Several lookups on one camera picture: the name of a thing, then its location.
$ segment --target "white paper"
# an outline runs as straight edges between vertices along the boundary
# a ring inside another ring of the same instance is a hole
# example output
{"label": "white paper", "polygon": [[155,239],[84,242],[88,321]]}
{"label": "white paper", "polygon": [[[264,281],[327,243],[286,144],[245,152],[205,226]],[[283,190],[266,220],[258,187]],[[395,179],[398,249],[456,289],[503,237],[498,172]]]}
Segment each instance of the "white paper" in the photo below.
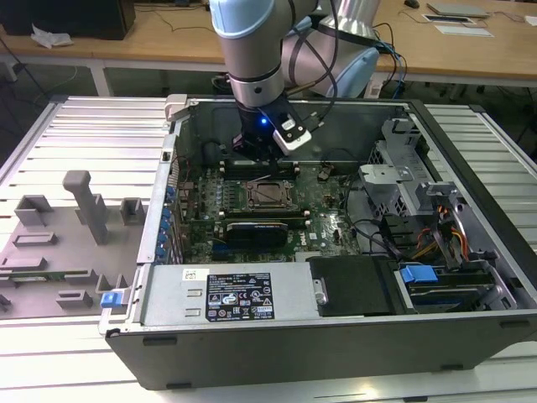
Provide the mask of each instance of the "white paper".
{"label": "white paper", "polygon": [[32,28],[34,29],[34,33],[31,35],[31,38],[45,48],[52,49],[52,46],[67,46],[68,44],[73,44],[69,34],[52,34],[51,32],[46,32],[37,28],[33,24]]}
{"label": "white paper", "polygon": [[488,38],[494,37],[494,35],[483,28],[446,27],[444,25],[435,25],[435,27],[446,35],[484,36]]}
{"label": "white paper", "polygon": [[531,17],[529,15],[526,15],[524,19],[526,20],[526,23],[528,23],[532,27],[537,26],[537,17]]}

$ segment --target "cpu socket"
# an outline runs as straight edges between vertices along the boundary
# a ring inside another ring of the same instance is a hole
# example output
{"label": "cpu socket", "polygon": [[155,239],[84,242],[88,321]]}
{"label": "cpu socket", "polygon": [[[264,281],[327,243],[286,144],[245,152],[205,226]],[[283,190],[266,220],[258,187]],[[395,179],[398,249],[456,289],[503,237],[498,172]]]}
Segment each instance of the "cpu socket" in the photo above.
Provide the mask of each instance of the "cpu socket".
{"label": "cpu socket", "polygon": [[293,205],[287,181],[247,182],[245,187],[251,209],[289,209]]}

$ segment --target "warning label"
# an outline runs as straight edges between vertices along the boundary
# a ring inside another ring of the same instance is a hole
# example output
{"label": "warning label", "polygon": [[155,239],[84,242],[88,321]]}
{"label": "warning label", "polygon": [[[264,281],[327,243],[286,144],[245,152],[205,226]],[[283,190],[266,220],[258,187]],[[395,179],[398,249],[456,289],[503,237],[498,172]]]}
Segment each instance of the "warning label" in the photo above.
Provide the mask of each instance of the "warning label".
{"label": "warning label", "polygon": [[270,273],[208,275],[209,322],[274,319]]}

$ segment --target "table leg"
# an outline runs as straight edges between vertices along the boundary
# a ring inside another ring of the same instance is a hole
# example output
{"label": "table leg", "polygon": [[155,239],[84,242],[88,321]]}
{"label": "table leg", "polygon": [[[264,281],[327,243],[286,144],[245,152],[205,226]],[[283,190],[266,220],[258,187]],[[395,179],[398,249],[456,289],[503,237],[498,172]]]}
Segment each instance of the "table leg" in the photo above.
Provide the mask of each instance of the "table leg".
{"label": "table leg", "polygon": [[113,97],[114,91],[108,82],[105,68],[99,65],[94,65],[90,67],[90,70],[93,82],[95,82],[95,88],[97,89],[97,95],[99,97]]}
{"label": "table leg", "polygon": [[17,80],[17,74],[15,74],[13,66],[7,61],[0,61],[0,76],[6,77],[8,82],[15,82]]}
{"label": "table leg", "polygon": [[464,90],[466,90],[466,84],[455,84],[451,89],[450,101],[454,102],[462,95]]}
{"label": "table leg", "polygon": [[160,88],[162,90],[163,97],[169,95],[169,73],[167,70],[159,70]]}
{"label": "table leg", "polygon": [[380,90],[382,90],[384,84],[384,75],[373,74],[371,80],[369,80],[368,86],[366,86],[366,92],[363,94],[364,98],[378,99],[380,97]]}

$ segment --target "blue cable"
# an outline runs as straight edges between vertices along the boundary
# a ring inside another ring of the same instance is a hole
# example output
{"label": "blue cable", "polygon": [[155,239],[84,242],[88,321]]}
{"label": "blue cable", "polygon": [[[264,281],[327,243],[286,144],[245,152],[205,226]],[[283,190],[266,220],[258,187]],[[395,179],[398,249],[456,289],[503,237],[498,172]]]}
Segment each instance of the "blue cable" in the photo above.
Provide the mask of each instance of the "blue cable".
{"label": "blue cable", "polygon": [[395,88],[394,96],[392,99],[397,98],[399,95],[399,90],[403,86],[403,63],[401,62],[401,58],[399,55],[395,52],[394,48],[390,45],[388,45],[386,42],[383,42],[382,40],[379,40],[379,42],[384,46],[384,48],[392,54],[392,56],[395,58],[397,63],[399,64],[399,83],[397,85],[397,88]]}

